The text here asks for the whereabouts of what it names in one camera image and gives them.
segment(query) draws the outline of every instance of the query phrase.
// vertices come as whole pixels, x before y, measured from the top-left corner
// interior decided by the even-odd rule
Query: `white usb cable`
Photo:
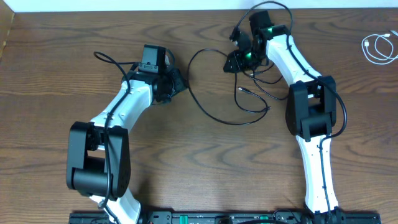
[[[396,36],[398,37],[398,32],[396,32],[396,31],[394,31],[394,30],[390,30],[390,31],[391,31],[394,35],[396,35]],[[374,36],[377,37],[376,40],[374,41],[374,49],[375,49],[376,52],[381,56],[381,58],[372,55],[372,54],[369,52],[369,49],[368,49],[368,47],[369,47],[368,38],[369,38],[369,37],[374,37]],[[397,54],[397,56],[395,56],[395,57],[391,57],[391,55],[394,53],[394,46],[393,46],[393,44],[391,43],[391,41],[388,40],[386,37],[390,37],[390,34],[371,34],[371,35],[365,37],[365,38],[362,40],[362,44],[361,44],[361,45],[362,45],[362,51],[363,51],[363,54],[365,55],[365,57],[366,57],[366,59],[367,59],[368,61],[370,61],[370,62],[372,62],[373,64],[376,64],[376,65],[387,65],[387,64],[393,62],[395,59],[398,58],[398,54]],[[377,41],[379,40],[379,38],[384,39],[385,41],[387,41],[387,42],[391,45],[391,53],[390,53],[389,56],[384,55],[383,53],[381,53],[381,52],[377,49]],[[371,56],[372,58],[378,60],[378,61],[381,61],[381,62],[377,62],[377,61],[373,61],[373,60],[369,59],[368,55]]]

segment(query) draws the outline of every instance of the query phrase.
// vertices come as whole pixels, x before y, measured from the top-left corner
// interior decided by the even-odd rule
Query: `green connector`
[[[188,224],[188,215],[180,216],[180,224]]]
[[[269,218],[268,218],[268,216],[263,215],[263,216],[260,216],[260,219],[261,220],[268,220]]]

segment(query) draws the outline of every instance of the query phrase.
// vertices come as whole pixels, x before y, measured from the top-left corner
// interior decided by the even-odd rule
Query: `wood grain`
[[[66,223],[73,210],[96,210],[65,184],[70,126],[96,116],[120,87],[117,68],[95,59],[93,51],[138,61],[144,44],[157,44],[170,48],[185,71],[199,49],[234,49],[228,36],[242,13],[17,14],[0,64],[0,223]],[[298,48],[315,69],[333,75],[348,110],[348,127],[331,152],[341,208],[377,210],[383,223],[398,223],[398,63],[373,65],[360,46],[364,36],[393,29],[398,9],[293,13]],[[288,23],[284,11],[271,17]],[[206,54],[192,65],[192,86],[203,106],[223,119],[253,119],[233,103],[224,58]],[[279,75],[275,68],[262,77]],[[239,84],[255,90],[244,76]],[[287,93],[284,82],[264,88]],[[285,125],[285,102],[266,99],[269,114],[240,127],[207,118],[187,91],[169,105],[147,109],[130,136],[133,194],[143,204],[175,210],[302,208],[302,158]],[[238,100],[262,106],[244,94]],[[340,124],[338,111],[336,129]]]
[[[13,19],[14,12],[3,0],[0,0],[0,60],[2,57],[2,51],[6,46],[6,40],[8,38]]]

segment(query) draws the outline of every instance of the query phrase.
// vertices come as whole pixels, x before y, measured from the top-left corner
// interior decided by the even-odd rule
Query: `wire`
[[[268,68],[266,68],[266,69],[264,69],[264,70],[262,70],[262,71],[257,71],[255,75],[260,75],[260,74],[262,74],[262,73],[264,73],[264,72],[266,72],[266,71],[272,69],[274,65],[275,65],[275,63],[273,62],[272,65],[271,65],[270,67],[268,67]]]
[[[101,60],[101,61],[106,62],[106,63],[111,63],[111,64],[114,64],[114,65],[116,65],[116,64],[119,64],[119,65],[132,65],[134,63],[137,63],[137,62],[115,62],[114,60],[106,60],[106,59],[103,59],[100,56],[96,55],[95,52],[94,52],[94,57],[96,57],[98,60]]]
[[[275,1],[265,1],[265,2],[261,2],[261,3],[259,3],[259,4],[256,4],[255,6],[253,6],[252,8],[248,9],[248,10],[245,12],[245,14],[243,15],[243,17],[242,17],[242,18],[239,20],[239,22],[236,24],[236,26],[235,26],[235,28],[234,28],[234,31],[236,31],[236,30],[238,29],[240,23],[241,23],[241,22],[243,21],[243,19],[247,16],[247,14],[249,14],[249,12],[250,12],[251,10],[257,8],[257,7],[260,6],[260,5],[267,4],[267,3],[273,3],[273,4],[277,4],[277,5],[279,5],[279,6],[282,6],[282,7],[289,13],[289,16],[290,16],[290,27],[289,27],[289,33],[286,35],[286,45],[287,45],[287,49],[289,50],[291,56],[292,56],[293,59],[296,61],[296,63],[299,65],[299,67],[303,70],[304,74],[306,74],[306,75],[308,75],[310,78],[316,80],[319,84],[321,84],[322,86],[326,87],[329,91],[331,91],[332,94],[333,94],[333,96],[335,96],[335,97],[337,98],[337,100],[339,101],[339,103],[340,103],[340,105],[341,105],[341,109],[343,110],[343,125],[342,125],[341,129],[340,129],[337,133],[335,133],[335,134],[327,135],[326,137],[322,138],[322,139],[320,140],[320,142],[319,142],[319,145],[318,145],[318,148],[319,148],[319,150],[320,150],[320,157],[321,157],[321,168],[322,168],[323,189],[325,190],[325,199],[326,199],[326,203],[327,203],[327,206],[328,206],[328,218],[329,218],[328,220],[330,220],[330,218],[331,218],[331,211],[330,211],[330,203],[329,203],[328,193],[327,193],[327,190],[326,190],[325,168],[324,168],[324,166],[323,166],[323,153],[322,153],[323,147],[322,147],[322,144],[323,144],[323,142],[324,142],[326,139],[335,138],[335,137],[339,136],[339,135],[345,130],[345,128],[346,128],[346,126],[347,126],[347,110],[346,110],[345,104],[344,104],[343,100],[341,99],[340,95],[337,94],[337,92],[336,92],[334,89],[332,89],[329,85],[327,85],[325,82],[323,82],[322,80],[320,80],[318,77],[315,77],[315,76],[311,75],[311,74],[309,73],[309,71],[306,70],[306,69],[304,68],[304,66],[300,63],[300,61],[299,61],[299,60],[297,59],[297,57],[294,55],[294,53],[293,53],[293,51],[292,51],[292,48],[291,48],[291,46],[290,46],[290,44],[289,44],[289,37],[290,37],[290,35],[291,35],[291,33],[292,33],[294,20],[293,20],[292,11],[290,11],[290,9],[289,9],[287,6],[285,6],[284,4],[281,4],[281,3],[279,3],[279,2],[275,2]]]
[[[261,72],[261,73],[266,72],[266,71],[268,71],[270,68],[272,68],[274,65],[275,65],[275,64],[273,63],[269,68],[265,69],[264,71],[260,71],[260,72]],[[283,76],[280,76],[280,78],[276,81],[276,83],[279,82],[279,81],[282,79],[282,77],[283,77]],[[280,100],[280,101],[282,101],[282,100],[286,100],[287,97],[289,97],[289,94],[286,95],[286,96],[283,97],[283,98],[278,98],[278,97],[276,97],[276,96],[273,96],[273,95],[271,95],[270,93],[268,93],[267,91],[265,91],[263,88],[261,88],[261,86],[258,85],[257,81],[253,80],[253,82],[254,82],[254,84],[258,87],[258,89],[260,89],[263,93],[265,93],[267,96],[271,97],[271,98],[274,99],[274,100]]]
[[[244,74],[245,76],[249,77],[250,79],[252,79],[252,80],[254,80],[254,81],[261,82],[261,83],[265,83],[265,84],[276,84],[277,82],[279,82],[279,81],[283,78],[283,77],[280,77],[278,80],[276,80],[276,81],[274,81],[274,82],[267,82],[267,81],[264,81],[264,80],[255,78],[254,75],[251,76],[251,75],[247,74],[244,70],[242,70],[242,72],[243,72],[243,74]]]
[[[187,68],[187,86],[188,86],[188,90],[189,90],[189,92],[190,92],[190,94],[191,94],[193,100],[194,100],[195,103],[198,105],[199,109],[201,109],[202,112],[204,112],[204,113],[205,113],[207,116],[209,116],[211,119],[213,119],[213,120],[215,120],[215,121],[217,121],[217,122],[223,123],[223,124],[228,124],[228,125],[247,125],[247,124],[252,124],[252,123],[258,122],[258,121],[261,120],[263,117],[265,117],[265,115],[267,114],[267,112],[268,112],[269,109],[270,109],[270,107],[268,107],[267,102],[266,102],[263,98],[261,98],[261,96],[255,94],[255,93],[253,93],[253,92],[251,92],[251,91],[249,91],[249,90],[247,90],[247,89],[245,89],[245,88],[243,88],[243,87],[239,87],[238,89],[241,90],[241,91],[243,91],[244,93],[247,93],[247,94],[250,94],[250,95],[252,95],[252,96],[255,96],[255,97],[259,98],[261,101],[264,102],[264,104],[266,105],[266,107],[265,107],[264,109],[262,109],[262,110],[259,110],[259,111],[252,111],[252,110],[247,110],[247,109],[245,109],[245,108],[243,108],[242,106],[239,105],[238,101],[236,100],[236,83],[237,83],[237,81],[238,81],[238,78],[237,78],[238,75],[237,75],[236,73],[235,73],[235,84],[234,84],[234,100],[235,100],[236,105],[237,105],[241,110],[246,111],[246,112],[248,112],[248,113],[263,113],[263,114],[262,114],[258,119],[255,119],[255,120],[250,121],[250,122],[245,122],[245,123],[233,123],[233,122],[224,121],[224,120],[222,120],[222,119],[218,119],[218,118],[212,116],[211,114],[209,114],[209,113],[202,107],[202,105],[199,103],[198,99],[196,98],[195,94],[194,94],[193,91],[192,91],[192,88],[191,88],[191,85],[190,85],[190,82],[189,82],[189,69],[190,69],[191,63],[193,62],[193,59],[195,59],[195,57],[196,57],[200,52],[204,52],[204,51],[218,52],[219,54],[224,55],[225,57],[227,57],[227,55],[226,55],[225,53],[223,53],[223,52],[221,52],[221,51],[219,51],[219,50],[217,50],[217,49],[201,49],[201,50],[199,50],[198,52],[196,52],[196,53],[193,55],[193,57],[191,58],[191,60],[189,61],[188,68]]]
[[[294,215],[294,213],[291,210],[286,209],[286,208],[280,208],[280,209],[277,209],[276,211],[274,211],[274,213],[272,214],[272,218],[276,220],[276,213],[278,213],[280,211],[290,212],[293,215],[294,220],[296,220],[297,223],[300,223],[299,220],[301,219],[301,217],[299,219],[297,219],[296,216]]]
[[[108,206],[105,206],[105,211],[108,213],[109,216],[111,216],[113,218],[113,223],[115,224],[119,224],[119,220],[116,217],[116,215],[109,209]]]
[[[398,37],[398,33],[397,33],[396,31],[394,31],[394,30],[390,30],[390,31],[391,31],[394,35],[396,35],[396,36]],[[376,65],[387,65],[387,64],[393,62],[395,59],[398,58],[398,54],[397,54],[397,56],[395,56],[395,57],[391,57],[391,55],[394,53],[394,45],[391,43],[390,40],[388,40],[388,39],[386,38],[386,37],[389,37],[389,36],[390,36],[390,34],[371,34],[371,35],[365,37],[365,38],[362,40],[362,43],[361,43],[362,51],[363,51],[363,54],[365,55],[365,57],[366,57],[366,59],[367,59],[368,61],[370,61],[371,63],[376,64]],[[369,37],[377,37],[376,40],[374,41],[374,49],[376,50],[376,52],[377,52],[379,55],[382,56],[382,58],[376,57],[376,56],[374,56],[373,54],[371,54],[371,53],[369,52],[369,49],[368,49],[368,47],[369,47],[368,38],[369,38]],[[382,38],[383,40],[385,40],[387,43],[390,44],[390,46],[391,46],[391,52],[390,52],[390,55],[389,55],[389,56],[384,55],[383,53],[381,53],[381,52],[377,49],[377,41],[379,40],[379,38]],[[371,56],[372,58],[376,59],[376,60],[379,60],[379,61],[386,61],[386,60],[389,60],[389,61],[388,61],[388,62],[383,62],[383,63],[381,63],[381,62],[375,62],[375,61],[371,60],[371,59],[368,57],[368,55]]]
[[[109,61],[106,61],[105,59],[99,57],[98,55],[100,55],[102,57],[105,57]],[[104,148],[105,148],[105,163],[106,163],[106,195],[105,195],[104,200],[102,200],[98,204],[98,206],[99,206],[99,208],[105,208],[106,209],[106,204],[107,204],[107,202],[109,200],[109,197],[111,196],[112,181],[113,181],[113,175],[111,173],[111,161],[110,161],[110,158],[109,158],[108,126],[109,126],[109,122],[111,121],[111,118],[112,118],[113,113],[115,112],[116,108],[118,108],[118,106],[122,103],[122,101],[128,96],[128,94],[130,94],[131,86],[130,86],[130,81],[127,78],[126,72],[123,70],[123,68],[120,66],[119,63],[117,63],[111,57],[109,57],[106,54],[101,53],[101,52],[94,52],[94,56],[96,58],[100,59],[103,62],[108,62],[108,63],[115,64],[119,68],[119,70],[122,72],[123,78],[125,79],[125,81],[127,83],[126,92],[119,99],[119,101],[112,107],[111,111],[106,115],[106,120],[105,120],[105,125],[104,125]]]

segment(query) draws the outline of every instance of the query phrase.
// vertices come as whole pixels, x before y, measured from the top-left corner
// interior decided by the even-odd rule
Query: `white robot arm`
[[[266,45],[266,54],[268,58],[275,63],[289,86],[298,81],[304,83],[313,81],[313,79],[307,76],[293,59],[287,48],[286,38],[286,35],[283,34],[273,37],[272,40],[268,40]],[[320,73],[314,70],[299,52],[291,35],[289,36],[289,39],[290,47],[300,63],[312,75],[320,77]],[[324,137],[326,136],[320,135],[312,137],[310,141],[306,141],[302,137],[296,136],[304,163],[306,180],[305,204],[313,213],[316,211],[319,211],[320,213],[328,211],[325,191],[323,189],[323,177],[318,148],[320,140]],[[330,207],[333,209],[338,206],[338,202],[333,191],[333,181],[331,178],[330,142],[330,139],[323,142],[323,163],[325,166],[326,187],[329,195],[328,198]]]
[[[76,122],[70,130],[67,185],[98,205],[105,203],[104,209],[115,223],[135,224],[141,211],[140,203],[128,187],[131,171],[128,137],[132,127],[154,100],[169,102],[171,97],[186,89],[180,71],[169,65],[166,52],[174,61],[169,50],[145,45],[142,62],[133,65],[106,109],[89,123]],[[98,149],[108,150],[110,169],[105,159],[88,155],[88,151]]]

